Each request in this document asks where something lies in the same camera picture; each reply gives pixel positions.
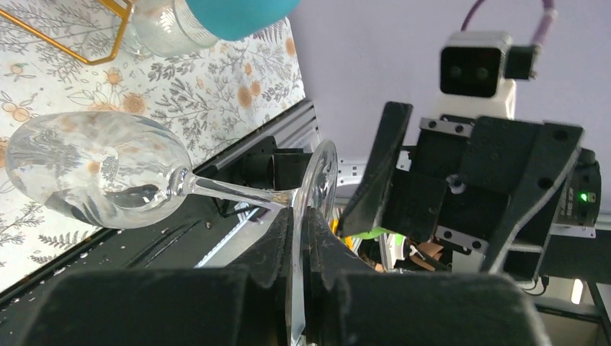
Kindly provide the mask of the teal wine glass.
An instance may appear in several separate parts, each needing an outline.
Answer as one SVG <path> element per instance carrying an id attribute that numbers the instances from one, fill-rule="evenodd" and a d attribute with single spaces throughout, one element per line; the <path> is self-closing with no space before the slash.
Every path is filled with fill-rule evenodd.
<path id="1" fill-rule="evenodd" d="M 186 0 L 198 22 L 221 40 L 236 41 L 291 13 L 299 0 Z"/>

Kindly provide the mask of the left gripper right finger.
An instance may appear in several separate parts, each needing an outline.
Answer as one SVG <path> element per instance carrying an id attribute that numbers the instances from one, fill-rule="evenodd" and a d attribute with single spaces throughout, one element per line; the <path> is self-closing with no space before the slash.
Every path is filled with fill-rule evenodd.
<path id="1" fill-rule="evenodd" d="M 538 345 L 540 318 L 508 278 L 380 273 L 315 209 L 305 214 L 305 317 L 317 345 Z"/>

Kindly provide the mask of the short clear glass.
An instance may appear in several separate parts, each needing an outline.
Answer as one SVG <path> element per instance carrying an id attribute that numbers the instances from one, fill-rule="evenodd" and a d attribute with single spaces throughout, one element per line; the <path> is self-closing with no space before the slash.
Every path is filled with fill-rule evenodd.
<path id="1" fill-rule="evenodd" d="M 185 0 L 133 1 L 122 49 L 139 58 L 171 58 L 210 48 L 218 38 Z"/>

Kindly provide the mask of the round clear wine glass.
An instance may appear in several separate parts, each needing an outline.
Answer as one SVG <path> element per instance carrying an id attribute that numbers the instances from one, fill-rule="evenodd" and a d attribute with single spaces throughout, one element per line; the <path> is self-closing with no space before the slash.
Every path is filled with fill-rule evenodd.
<path id="1" fill-rule="evenodd" d="M 42 115 L 9 139 L 5 169 L 24 195 L 93 226 L 136 229 L 164 220 L 190 194 L 269 210 L 291 208 L 293 235 L 287 282 L 287 338 L 298 345 L 306 329 L 303 217 L 308 208 L 330 219 L 338 158 L 330 140 L 320 142 L 298 187 L 274 191 L 198 177 L 180 139 L 156 121 L 110 111 Z"/>

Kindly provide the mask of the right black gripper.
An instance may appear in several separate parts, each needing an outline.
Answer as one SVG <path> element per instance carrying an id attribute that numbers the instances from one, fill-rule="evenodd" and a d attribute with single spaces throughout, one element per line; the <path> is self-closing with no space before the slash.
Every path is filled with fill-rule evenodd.
<path id="1" fill-rule="evenodd" d="M 488 241 L 481 272 L 499 273 L 518 233 L 574 168 L 584 129 L 482 116 L 426 118 L 408 169 L 396 167 L 413 105 L 386 102 L 360 183 L 336 228 L 382 227 L 417 241 L 460 232 Z"/>

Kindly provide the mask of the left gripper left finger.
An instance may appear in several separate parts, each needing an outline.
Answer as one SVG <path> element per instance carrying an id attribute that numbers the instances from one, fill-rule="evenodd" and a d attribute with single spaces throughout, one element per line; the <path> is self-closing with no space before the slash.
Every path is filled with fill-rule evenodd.
<path id="1" fill-rule="evenodd" d="M 287 345 L 287 233 L 267 233 L 225 267 L 75 272 L 42 299 L 21 345 Z"/>

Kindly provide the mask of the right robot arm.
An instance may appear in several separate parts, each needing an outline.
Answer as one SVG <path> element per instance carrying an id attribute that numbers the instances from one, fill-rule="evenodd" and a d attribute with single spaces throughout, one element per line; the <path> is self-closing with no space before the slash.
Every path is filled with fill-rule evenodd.
<path id="1" fill-rule="evenodd" d="M 420 121 L 398 168 L 410 109 L 389 102 L 337 231 L 376 228 L 483 257 L 484 272 L 533 280 L 552 236 L 594 226 L 601 174 L 578 125 L 443 114 Z"/>

